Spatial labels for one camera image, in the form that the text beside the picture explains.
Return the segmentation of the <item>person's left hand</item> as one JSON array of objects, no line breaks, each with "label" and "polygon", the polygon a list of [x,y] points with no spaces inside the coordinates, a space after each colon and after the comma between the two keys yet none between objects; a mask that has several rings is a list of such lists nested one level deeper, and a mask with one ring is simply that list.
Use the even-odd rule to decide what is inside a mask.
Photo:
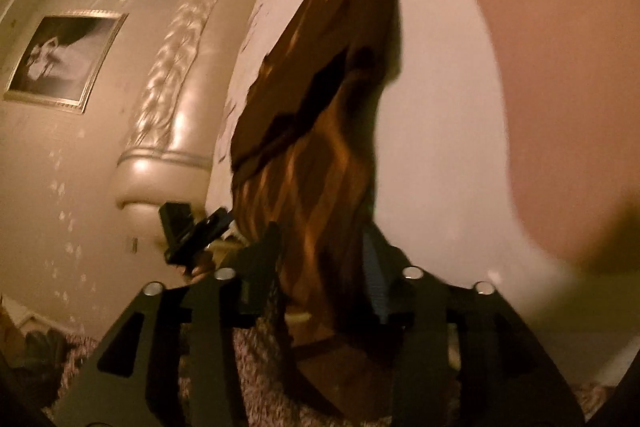
[{"label": "person's left hand", "polygon": [[196,257],[195,267],[189,273],[184,274],[186,283],[195,284],[213,274],[221,266],[224,259],[243,247],[244,245],[238,241],[216,239]]}]

